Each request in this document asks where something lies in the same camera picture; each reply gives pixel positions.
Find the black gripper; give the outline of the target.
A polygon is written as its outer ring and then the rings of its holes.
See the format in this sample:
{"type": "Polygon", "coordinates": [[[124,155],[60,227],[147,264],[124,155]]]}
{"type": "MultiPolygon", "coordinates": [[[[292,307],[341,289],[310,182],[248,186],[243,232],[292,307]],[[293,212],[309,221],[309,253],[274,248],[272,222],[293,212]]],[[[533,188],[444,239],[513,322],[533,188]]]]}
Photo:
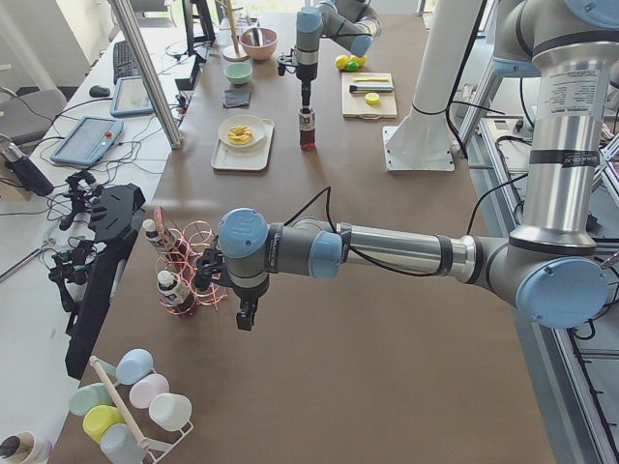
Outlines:
{"type": "Polygon", "coordinates": [[[270,278],[267,273],[243,277],[230,275],[232,289],[240,299],[240,309],[236,314],[236,324],[239,330],[252,329],[259,299],[267,292],[270,278]]]}
{"type": "Polygon", "coordinates": [[[316,63],[310,65],[299,63],[296,68],[296,76],[301,80],[302,108],[310,108],[311,83],[317,77],[317,67],[316,63]]]}

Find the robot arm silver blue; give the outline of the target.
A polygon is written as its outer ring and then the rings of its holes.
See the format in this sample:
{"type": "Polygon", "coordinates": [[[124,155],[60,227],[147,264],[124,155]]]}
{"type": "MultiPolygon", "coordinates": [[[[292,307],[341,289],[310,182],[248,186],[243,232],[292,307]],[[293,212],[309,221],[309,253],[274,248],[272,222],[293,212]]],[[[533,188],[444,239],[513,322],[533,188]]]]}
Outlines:
{"type": "Polygon", "coordinates": [[[381,34],[381,24],[369,1],[318,1],[296,14],[292,64],[301,81],[301,112],[310,112],[311,83],[317,77],[320,41],[330,39],[352,55],[363,57],[381,34]]]}
{"type": "Polygon", "coordinates": [[[618,59],[618,5],[504,1],[494,54],[541,75],[523,219],[510,236],[452,239],[311,218],[268,223],[253,209],[233,210],[220,222],[219,259],[221,283],[240,300],[239,329],[252,328],[270,275],[332,278],[349,253],[396,273],[483,287],[548,328],[573,328],[602,311],[607,279],[586,220],[618,59]]]}

